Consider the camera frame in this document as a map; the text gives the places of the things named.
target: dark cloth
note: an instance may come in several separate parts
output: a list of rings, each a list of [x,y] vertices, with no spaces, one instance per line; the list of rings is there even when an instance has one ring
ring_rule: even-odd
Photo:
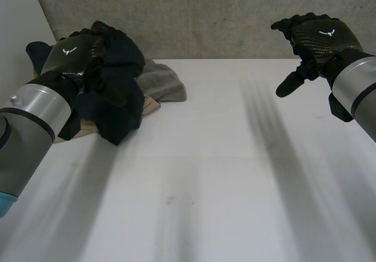
[[[144,96],[135,77],[142,73],[145,59],[136,44],[122,31],[94,22],[91,30],[106,35],[110,44],[104,64],[102,77],[108,84],[124,94],[128,103],[116,107],[103,100],[96,92],[77,96],[74,108],[80,118],[95,122],[99,134],[114,145],[119,145],[124,137],[141,124]],[[52,46],[43,42],[32,42],[26,47],[35,72],[40,75]]]

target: silver metal cylinder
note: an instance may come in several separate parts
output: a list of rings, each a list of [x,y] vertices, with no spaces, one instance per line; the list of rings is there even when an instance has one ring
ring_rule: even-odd
[[[355,120],[376,142],[376,90],[369,93],[357,106]]]
[[[343,107],[354,115],[355,100],[374,83],[376,83],[376,57],[372,56],[346,67],[334,81],[332,92]]]
[[[55,136],[71,115],[71,108],[61,95],[37,84],[23,85],[3,108],[17,108],[37,116],[51,127]]]

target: gray wall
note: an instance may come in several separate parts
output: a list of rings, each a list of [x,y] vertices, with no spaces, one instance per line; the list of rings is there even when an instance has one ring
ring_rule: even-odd
[[[56,38],[100,19],[121,28],[147,58],[292,58],[270,24],[327,13],[376,53],[376,0],[39,0]]]

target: gray towel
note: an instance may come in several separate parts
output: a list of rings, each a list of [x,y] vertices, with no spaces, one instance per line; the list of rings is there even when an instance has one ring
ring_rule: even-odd
[[[146,96],[157,102],[184,102],[187,100],[186,88],[176,73],[164,64],[146,60],[142,74],[136,82]]]

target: white table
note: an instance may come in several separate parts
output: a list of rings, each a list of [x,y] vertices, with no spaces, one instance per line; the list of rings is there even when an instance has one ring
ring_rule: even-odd
[[[298,60],[159,61],[188,100],[115,147],[54,145],[8,215],[0,261],[374,261],[376,145]]]

